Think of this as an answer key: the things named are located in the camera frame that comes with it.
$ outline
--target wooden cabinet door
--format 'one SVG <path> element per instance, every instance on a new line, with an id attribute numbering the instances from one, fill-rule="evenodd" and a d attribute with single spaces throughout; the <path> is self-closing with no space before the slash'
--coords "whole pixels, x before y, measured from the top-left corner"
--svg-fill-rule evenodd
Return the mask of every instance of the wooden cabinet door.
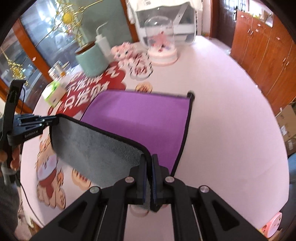
<path id="1" fill-rule="evenodd" d="M 235 26 L 230 56 L 239 64 L 242 63 L 247 49 L 252 20 L 253 17 L 251 15 L 241 11 L 237 12 L 237 23 Z"/>
<path id="2" fill-rule="evenodd" d="M 254 78 L 258 71 L 270 33 L 271 27 L 256 18 L 253 19 L 248 47 L 241 64 L 251 78 Z"/>
<path id="3" fill-rule="evenodd" d="M 285 108 L 296 96 L 296 45 L 292 44 L 291 52 L 278 80 L 267 94 L 275 115 L 280 108 Z"/>
<path id="4" fill-rule="evenodd" d="M 266 96 L 278 79 L 291 50 L 292 38 L 275 16 L 269 43 L 253 80 Z"/>

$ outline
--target black cable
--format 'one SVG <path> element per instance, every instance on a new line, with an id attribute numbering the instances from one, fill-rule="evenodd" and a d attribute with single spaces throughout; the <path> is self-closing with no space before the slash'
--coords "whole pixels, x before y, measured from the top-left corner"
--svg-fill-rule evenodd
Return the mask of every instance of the black cable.
<path id="1" fill-rule="evenodd" d="M 25 96 L 26 96 L 26 90 L 25 90 L 24 87 L 22 87 L 22 89 L 24 90 L 24 98 L 22 99 L 22 108 L 23 108 L 23 106 L 24 106 L 24 101 L 25 101 Z"/>
<path id="2" fill-rule="evenodd" d="M 20 186 L 21 186 L 22 190 L 24 191 L 24 194 L 25 194 L 25 197 L 26 197 L 27 203 L 28 203 L 28 205 L 29 205 L 29 207 L 30 207 L 32 213 L 35 215 L 35 217 L 37 218 L 37 220 L 39 221 L 39 223 L 44 227 L 45 225 L 40 221 L 40 219 L 37 217 L 37 215 L 36 215 L 35 212 L 33 211 L 32 207 L 31 207 L 31 205 L 30 205 L 30 203 L 29 203 L 29 201 L 28 201 L 28 198 L 27 198 L 27 195 L 26 195 L 25 189 L 24 189 L 24 187 L 22 186 L 22 183 L 21 183 L 21 182 L 20 182 Z"/>
<path id="3" fill-rule="evenodd" d="M 22 99 L 22 108 L 23 108 L 23 106 L 24 106 L 24 102 L 25 102 L 26 90 L 25 90 L 24 87 L 22 87 L 22 89 L 24 90 L 24 97 L 23 97 L 23 99 Z M 32 207 L 31 207 L 31 205 L 30 205 L 30 203 L 29 203 L 29 200 L 28 200 L 27 194 L 26 194 L 26 192 L 25 192 L 25 189 L 24 189 L 22 183 L 20 182 L 20 179 L 18 178 L 17 175 L 15 175 L 15 177 L 16 177 L 17 180 L 19 181 L 20 186 L 21 186 L 22 190 L 24 191 L 24 194 L 25 194 L 25 197 L 26 197 L 27 203 L 28 203 L 28 205 L 29 205 L 29 207 L 30 207 L 32 213 L 35 215 L 35 217 L 37 218 L 37 220 L 39 221 L 39 223 L 44 227 L 45 225 L 40 221 L 40 219 L 37 217 L 36 213 L 35 213 L 34 210 L 32 209 Z"/>

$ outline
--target white squeeze bottle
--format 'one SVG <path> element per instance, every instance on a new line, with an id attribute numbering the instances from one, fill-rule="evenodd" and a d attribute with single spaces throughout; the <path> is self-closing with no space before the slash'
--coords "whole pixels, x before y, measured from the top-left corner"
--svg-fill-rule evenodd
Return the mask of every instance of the white squeeze bottle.
<path id="1" fill-rule="evenodd" d="M 105 22 L 104 24 L 102 24 L 101 26 L 99 26 L 96 29 L 96 44 L 101 48 L 103 54 L 105 55 L 106 58 L 108 58 L 111 54 L 111 48 L 109 45 L 109 42 L 107 40 L 106 37 L 103 37 L 102 34 L 99 33 L 99 29 L 106 25 L 108 22 Z"/>

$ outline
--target pink object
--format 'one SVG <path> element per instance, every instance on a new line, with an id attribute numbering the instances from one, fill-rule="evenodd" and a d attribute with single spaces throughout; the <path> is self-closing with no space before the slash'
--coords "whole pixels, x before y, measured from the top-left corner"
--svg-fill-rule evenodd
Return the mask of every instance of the pink object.
<path id="1" fill-rule="evenodd" d="M 170 41 L 168 41 L 167 36 L 163 31 L 157 35 L 152 36 L 151 39 L 154 42 L 153 47 L 161 48 L 170 46 L 172 44 Z"/>
<path id="2" fill-rule="evenodd" d="M 265 237 L 270 238 L 277 231 L 281 223 L 282 213 L 278 212 L 263 228 L 262 232 Z"/>
<path id="3" fill-rule="evenodd" d="M 148 55 L 153 65 L 168 66 L 178 60 L 177 49 L 171 49 L 170 51 L 165 52 L 163 52 L 162 50 L 162 48 L 159 49 L 158 52 L 153 51 L 153 49 L 148 50 Z"/>
<path id="4" fill-rule="evenodd" d="M 133 62 L 134 46 L 130 42 L 124 42 L 122 45 L 114 46 L 111 49 L 111 54 L 114 59 L 119 61 L 118 65 L 122 66 L 125 63 Z"/>

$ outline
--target teal container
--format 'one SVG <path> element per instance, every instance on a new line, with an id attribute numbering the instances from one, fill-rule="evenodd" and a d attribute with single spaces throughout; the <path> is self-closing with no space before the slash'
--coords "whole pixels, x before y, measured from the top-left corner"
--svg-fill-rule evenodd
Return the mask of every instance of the teal container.
<path id="1" fill-rule="evenodd" d="M 88 43 L 76 50 L 76 59 L 88 77 L 96 77 L 103 73 L 109 62 L 95 42 Z"/>

